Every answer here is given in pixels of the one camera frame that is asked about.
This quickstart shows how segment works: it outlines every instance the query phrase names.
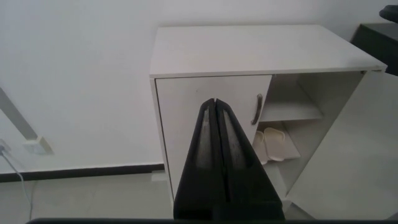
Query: silver handle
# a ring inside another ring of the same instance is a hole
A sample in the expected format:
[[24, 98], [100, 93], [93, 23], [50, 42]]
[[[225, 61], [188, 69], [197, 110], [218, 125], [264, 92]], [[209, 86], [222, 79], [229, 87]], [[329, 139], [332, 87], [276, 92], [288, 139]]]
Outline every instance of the silver handle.
[[255, 125], [260, 118], [261, 106], [262, 106], [262, 95], [258, 94], [257, 95], [256, 115], [254, 115], [254, 119], [251, 121], [252, 125]]

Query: power cord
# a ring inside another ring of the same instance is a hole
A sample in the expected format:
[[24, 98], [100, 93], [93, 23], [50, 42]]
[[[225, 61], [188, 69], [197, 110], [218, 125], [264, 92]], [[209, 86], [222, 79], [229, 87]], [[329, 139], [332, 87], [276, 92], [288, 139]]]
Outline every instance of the power cord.
[[4, 155], [5, 148], [4, 146], [0, 145], [0, 156], [3, 156], [3, 158], [6, 160], [6, 162], [10, 165], [10, 167], [14, 170], [14, 172], [19, 176], [19, 178], [21, 179], [21, 183], [22, 183], [22, 189], [25, 193], [26, 196], [26, 200], [29, 202], [29, 221], [31, 221], [32, 219], [32, 209], [33, 209], [33, 203], [31, 201], [31, 199], [29, 198], [27, 192], [26, 192], [26, 188], [25, 188], [25, 182], [24, 182], [24, 177], [15, 169], [15, 167], [11, 164], [11, 162], [8, 160], [8, 158]]

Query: wall socket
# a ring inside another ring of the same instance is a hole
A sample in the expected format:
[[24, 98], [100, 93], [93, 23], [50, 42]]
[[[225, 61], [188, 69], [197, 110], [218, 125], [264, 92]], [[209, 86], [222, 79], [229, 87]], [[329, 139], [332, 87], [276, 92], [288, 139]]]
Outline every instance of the wall socket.
[[4, 146], [5, 150], [11, 151], [11, 148], [7, 145], [7, 143], [3, 139], [0, 139], [0, 146]]
[[39, 136], [35, 140], [26, 141], [23, 146], [31, 154], [45, 155], [52, 153], [50, 145], [42, 136]]

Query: floor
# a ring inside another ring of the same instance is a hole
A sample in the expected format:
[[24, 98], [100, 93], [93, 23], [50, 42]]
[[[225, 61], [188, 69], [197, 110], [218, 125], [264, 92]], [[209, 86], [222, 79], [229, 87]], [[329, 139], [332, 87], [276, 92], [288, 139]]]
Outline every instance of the floor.
[[[172, 218], [164, 173], [26, 182], [35, 218]], [[288, 219], [306, 219], [297, 208]], [[26, 223], [29, 206], [21, 183], [0, 184], [2, 224]]]

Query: slipper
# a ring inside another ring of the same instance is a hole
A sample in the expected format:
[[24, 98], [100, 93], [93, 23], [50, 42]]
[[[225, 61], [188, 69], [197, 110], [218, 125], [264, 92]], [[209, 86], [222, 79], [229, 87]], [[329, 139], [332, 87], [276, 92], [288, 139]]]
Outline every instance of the slipper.
[[253, 140], [253, 149], [261, 164], [267, 164], [269, 158], [267, 156], [266, 145], [264, 144], [264, 134], [261, 131], [256, 131], [256, 135]]
[[264, 139], [268, 157], [273, 161], [283, 161], [285, 159], [285, 133], [275, 128], [266, 128]]

